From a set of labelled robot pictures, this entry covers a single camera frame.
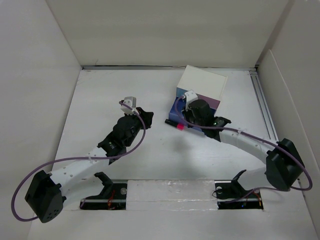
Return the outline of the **pink drawer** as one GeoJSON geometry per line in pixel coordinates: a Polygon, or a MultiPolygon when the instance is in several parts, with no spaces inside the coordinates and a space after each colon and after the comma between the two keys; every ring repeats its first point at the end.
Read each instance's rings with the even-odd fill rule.
{"type": "Polygon", "coordinates": [[[215,99],[215,98],[210,98],[201,94],[197,94],[198,98],[201,100],[206,101],[211,109],[217,110],[219,105],[220,105],[220,100],[219,99],[215,99]]]}

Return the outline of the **pink cap black marker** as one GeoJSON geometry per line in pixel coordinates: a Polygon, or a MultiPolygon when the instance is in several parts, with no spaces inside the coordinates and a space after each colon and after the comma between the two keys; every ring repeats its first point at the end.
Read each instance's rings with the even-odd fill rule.
{"type": "Polygon", "coordinates": [[[176,129],[180,130],[180,131],[182,131],[182,130],[184,129],[184,127],[185,127],[183,124],[174,122],[174,121],[169,120],[169,119],[166,119],[166,120],[165,120],[165,123],[166,123],[167,125],[170,125],[171,127],[174,127],[174,128],[176,128],[176,129]]]}

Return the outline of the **light blue drawer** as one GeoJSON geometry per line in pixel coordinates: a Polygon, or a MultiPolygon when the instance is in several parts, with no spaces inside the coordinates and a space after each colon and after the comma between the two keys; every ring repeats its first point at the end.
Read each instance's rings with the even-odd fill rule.
{"type": "Polygon", "coordinates": [[[183,88],[180,87],[176,87],[176,97],[179,98],[181,96],[183,96],[185,94],[185,92],[187,92],[188,90],[185,90],[183,88]]]}

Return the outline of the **white drawer organizer cabinet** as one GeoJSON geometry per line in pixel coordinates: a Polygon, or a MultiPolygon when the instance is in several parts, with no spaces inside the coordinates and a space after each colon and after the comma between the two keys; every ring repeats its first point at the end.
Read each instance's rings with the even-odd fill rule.
{"type": "Polygon", "coordinates": [[[187,65],[177,87],[221,100],[227,79],[227,76],[187,65]]]}

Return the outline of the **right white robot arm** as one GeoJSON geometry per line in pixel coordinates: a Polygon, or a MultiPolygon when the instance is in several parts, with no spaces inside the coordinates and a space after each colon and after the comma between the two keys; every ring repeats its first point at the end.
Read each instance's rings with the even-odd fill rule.
{"type": "Polygon", "coordinates": [[[235,196],[243,197],[258,189],[283,192],[296,189],[294,183],[305,171],[305,166],[292,141],[286,138],[268,141],[240,128],[232,128],[231,121],[215,116],[203,99],[187,100],[182,115],[189,127],[199,128],[206,137],[243,150],[263,163],[263,167],[244,169],[233,177],[228,187],[235,196]]]}

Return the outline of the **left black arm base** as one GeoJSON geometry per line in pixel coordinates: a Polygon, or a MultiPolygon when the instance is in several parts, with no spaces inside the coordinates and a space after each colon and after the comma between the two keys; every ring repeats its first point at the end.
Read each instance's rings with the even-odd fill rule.
{"type": "Polygon", "coordinates": [[[80,201],[81,210],[126,210],[127,180],[111,180],[104,172],[97,172],[94,176],[101,181],[102,190],[98,195],[87,196],[80,201]]]}

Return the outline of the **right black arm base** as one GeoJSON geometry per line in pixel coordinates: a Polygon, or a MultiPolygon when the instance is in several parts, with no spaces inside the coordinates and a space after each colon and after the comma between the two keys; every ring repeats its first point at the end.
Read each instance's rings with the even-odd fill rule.
{"type": "Polygon", "coordinates": [[[239,178],[246,172],[240,171],[229,180],[215,180],[212,196],[217,199],[218,210],[263,210],[263,202],[259,192],[249,194],[239,183],[239,178]]]}

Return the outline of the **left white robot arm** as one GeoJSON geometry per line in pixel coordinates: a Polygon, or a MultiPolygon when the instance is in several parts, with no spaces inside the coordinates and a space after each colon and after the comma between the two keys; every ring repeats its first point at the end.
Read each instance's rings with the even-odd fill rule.
{"type": "Polygon", "coordinates": [[[145,132],[152,125],[154,113],[141,107],[122,106],[124,116],[118,119],[112,131],[85,157],[70,157],[71,163],[50,173],[36,169],[24,197],[42,223],[53,220],[64,206],[80,198],[73,193],[74,187],[84,178],[94,176],[101,181],[94,186],[100,198],[111,194],[113,182],[103,172],[110,164],[127,156],[137,134],[145,132]]]}

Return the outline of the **metal rail right edge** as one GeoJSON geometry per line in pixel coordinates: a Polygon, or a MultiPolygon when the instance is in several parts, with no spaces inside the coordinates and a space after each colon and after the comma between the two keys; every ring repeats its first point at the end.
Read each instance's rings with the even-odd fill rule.
{"type": "Polygon", "coordinates": [[[249,76],[251,78],[251,82],[255,91],[255,95],[256,95],[259,107],[260,107],[260,111],[262,113],[264,124],[267,129],[267,136],[270,140],[278,141],[279,140],[278,134],[277,134],[275,125],[273,123],[271,112],[269,110],[258,73],[255,69],[251,69],[249,71],[249,76]]]}

